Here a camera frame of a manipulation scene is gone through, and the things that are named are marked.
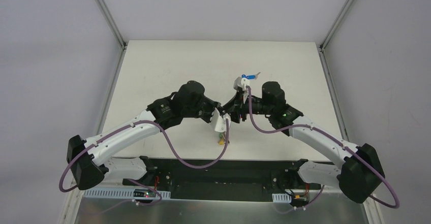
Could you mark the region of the large metal keyring with keys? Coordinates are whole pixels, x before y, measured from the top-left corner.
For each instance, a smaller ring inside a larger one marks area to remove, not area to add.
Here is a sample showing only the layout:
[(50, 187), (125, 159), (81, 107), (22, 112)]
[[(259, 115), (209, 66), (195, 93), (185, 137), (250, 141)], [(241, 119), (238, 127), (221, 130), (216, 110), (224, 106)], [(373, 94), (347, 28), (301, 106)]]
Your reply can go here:
[(219, 145), (225, 145), (226, 143), (227, 144), (230, 143), (228, 133), (227, 132), (219, 133), (218, 144)]

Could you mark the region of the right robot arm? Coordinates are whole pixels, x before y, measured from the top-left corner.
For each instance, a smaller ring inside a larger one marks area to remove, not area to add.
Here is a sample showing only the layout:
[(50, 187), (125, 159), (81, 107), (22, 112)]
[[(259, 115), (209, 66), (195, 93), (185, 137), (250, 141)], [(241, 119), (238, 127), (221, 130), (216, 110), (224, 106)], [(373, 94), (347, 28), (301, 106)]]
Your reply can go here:
[(299, 140), (324, 155), (334, 166), (316, 163), (308, 159), (298, 160), (289, 171), (289, 183), (302, 188), (307, 183), (337, 187), (355, 203), (363, 203), (371, 197), (385, 179), (377, 151), (369, 144), (357, 144), (336, 138), (321, 129), (301, 111), (289, 105), (278, 82), (262, 85), (262, 96), (250, 93), (250, 81), (238, 77), (233, 85), (235, 96), (223, 106), (231, 121), (240, 123), (248, 117), (265, 116), (272, 133), (282, 132)]

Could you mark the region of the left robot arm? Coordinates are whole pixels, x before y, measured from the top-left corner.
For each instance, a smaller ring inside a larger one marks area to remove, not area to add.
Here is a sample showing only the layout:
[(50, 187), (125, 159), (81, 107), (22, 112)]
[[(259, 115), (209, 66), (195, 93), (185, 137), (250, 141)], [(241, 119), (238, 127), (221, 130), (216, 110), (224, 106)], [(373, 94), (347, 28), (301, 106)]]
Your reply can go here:
[(71, 172), (76, 182), (69, 190), (87, 190), (103, 180), (137, 180), (142, 185), (154, 182), (155, 172), (143, 157), (114, 158), (130, 145), (162, 133), (181, 124), (185, 118), (200, 118), (218, 133), (229, 133), (230, 116), (225, 114), (219, 102), (204, 94), (205, 88), (197, 81), (189, 81), (171, 95), (157, 99), (131, 120), (105, 133), (69, 139), (67, 168), (61, 176)]

